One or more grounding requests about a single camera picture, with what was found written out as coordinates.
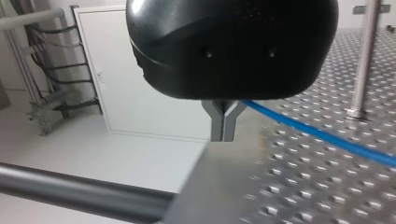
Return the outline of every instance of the small hole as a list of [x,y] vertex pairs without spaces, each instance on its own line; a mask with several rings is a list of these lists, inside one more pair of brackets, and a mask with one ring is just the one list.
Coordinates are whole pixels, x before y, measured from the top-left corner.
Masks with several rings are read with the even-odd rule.
[[201,56],[206,57],[206,58],[212,58],[213,57],[213,52],[210,49],[209,46],[203,46],[199,49],[199,53]]

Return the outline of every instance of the white floor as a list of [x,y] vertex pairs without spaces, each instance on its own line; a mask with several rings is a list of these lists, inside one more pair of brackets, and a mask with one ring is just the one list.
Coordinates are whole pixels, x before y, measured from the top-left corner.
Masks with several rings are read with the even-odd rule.
[[[173,192],[180,190],[205,147],[109,134],[99,115],[78,116],[46,137],[38,133],[26,115],[0,111],[0,161]],[[0,223],[124,222],[0,194]]]

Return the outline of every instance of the white wall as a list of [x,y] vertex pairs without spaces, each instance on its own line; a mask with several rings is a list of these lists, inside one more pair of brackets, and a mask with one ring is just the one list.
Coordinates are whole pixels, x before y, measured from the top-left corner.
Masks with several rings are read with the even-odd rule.
[[[391,4],[390,13],[381,14],[379,25],[396,26],[396,0],[382,0],[382,4]],[[363,15],[352,15],[354,6],[366,5],[365,0],[339,0],[339,28],[359,28],[362,26]]]
[[[384,4],[392,4],[392,9],[389,14],[382,14],[380,20],[380,26],[384,27],[386,25],[396,26],[396,0],[383,0]],[[43,27],[55,28],[66,26],[66,24],[71,25],[74,23],[72,12],[70,10],[71,5],[79,5],[80,7],[100,7],[100,6],[117,6],[125,4],[126,0],[35,0],[37,9],[49,9],[62,7],[65,11],[64,21],[50,21],[44,23]],[[361,27],[362,15],[352,15],[352,8],[354,6],[365,5],[365,0],[339,0],[340,6],[340,19],[339,28],[359,28]],[[20,31],[21,39],[24,39],[23,31]],[[70,32],[66,35],[51,35],[53,41],[60,41],[64,43],[76,43],[78,42],[78,35],[75,31]],[[4,38],[0,35],[0,78],[4,83],[7,90],[23,90],[23,84],[21,78],[16,69],[15,63],[11,58],[7,47],[4,44]],[[78,63],[83,62],[83,57],[81,51],[76,50],[60,50],[58,48],[51,48],[50,54],[52,55],[52,60],[55,65],[61,65],[66,63]],[[32,65],[35,76],[40,87],[40,90],[45,91],[45,79],[39,69]],[[72,68],[59,72],[61,77],[71,77],[71,78],[88,78],[88,73],[86,68]],[[93,91],[89,84],[77,85],[79,89],[83,91],[83,100],[88,100],[93,97]],[[9,98],[11,103],[15,105],[16,110],[26,112],[24,110],[29,108],[28,97],[26,92],[21,91],[8,91],[10,95]]]

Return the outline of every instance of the steel bar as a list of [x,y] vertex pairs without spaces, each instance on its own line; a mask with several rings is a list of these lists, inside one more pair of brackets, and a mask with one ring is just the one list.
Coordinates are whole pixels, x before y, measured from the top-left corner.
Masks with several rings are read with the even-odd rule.
[[62,17],[63,15],[64,10],[61,8],[57,8],[53,10],[30,13],[22,16],[2,18],[0,19],[0,30],[11,30],[23,25]]
[[380,7],[381,0],[367,0],[367,13],[365,15],[361,41],[361,58],[358,64],[352,104],[347,112],[350,117],[356,119],[364,118],[364,100],[367,79],[370,73],[370,65],[374,51]]
[[0,163],[0,192],[133,223],[164,216],[173,193]]

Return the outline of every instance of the white door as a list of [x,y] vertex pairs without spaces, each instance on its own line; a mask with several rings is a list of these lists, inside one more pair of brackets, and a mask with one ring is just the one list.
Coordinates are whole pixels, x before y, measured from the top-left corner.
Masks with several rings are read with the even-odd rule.
[[199,101],[155,91],[136,64],[124,10],[78,13],[109,129],[117,133],[208,139],[210,117]]

